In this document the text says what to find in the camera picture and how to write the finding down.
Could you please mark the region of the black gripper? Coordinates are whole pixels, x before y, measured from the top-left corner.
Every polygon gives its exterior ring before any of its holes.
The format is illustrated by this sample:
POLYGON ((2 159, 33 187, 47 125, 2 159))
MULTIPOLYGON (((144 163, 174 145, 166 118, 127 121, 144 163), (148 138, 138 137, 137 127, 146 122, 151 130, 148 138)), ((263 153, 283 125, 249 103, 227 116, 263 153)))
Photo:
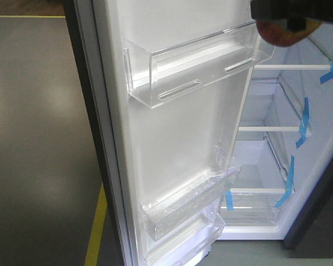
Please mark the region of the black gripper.
POLYGON ((333 24, 333 0, 288 1, 284 15, 284 1, 250 1, 251 17, 256 21, 286 20, 286 29, 300 32, 306 29, 306 19, 333 24))

